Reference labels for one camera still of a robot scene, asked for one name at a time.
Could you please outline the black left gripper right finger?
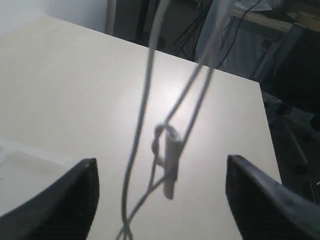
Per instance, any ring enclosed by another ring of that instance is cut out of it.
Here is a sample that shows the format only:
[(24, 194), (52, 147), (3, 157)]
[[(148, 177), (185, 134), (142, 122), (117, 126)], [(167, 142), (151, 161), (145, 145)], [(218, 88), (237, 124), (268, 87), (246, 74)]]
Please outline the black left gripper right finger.
[(240, 155), (227, 157), (225, 195), (244, 240), (320, 238), (320, 207)]

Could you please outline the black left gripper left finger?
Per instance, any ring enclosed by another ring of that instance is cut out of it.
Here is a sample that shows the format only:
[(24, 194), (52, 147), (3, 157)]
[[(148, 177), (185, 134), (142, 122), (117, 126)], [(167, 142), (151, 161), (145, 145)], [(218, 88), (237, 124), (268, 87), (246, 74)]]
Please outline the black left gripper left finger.
[(2, 240), (85, 240), (100, 198), (95, 158), (78, 162), (52, 185), (0, 218)]

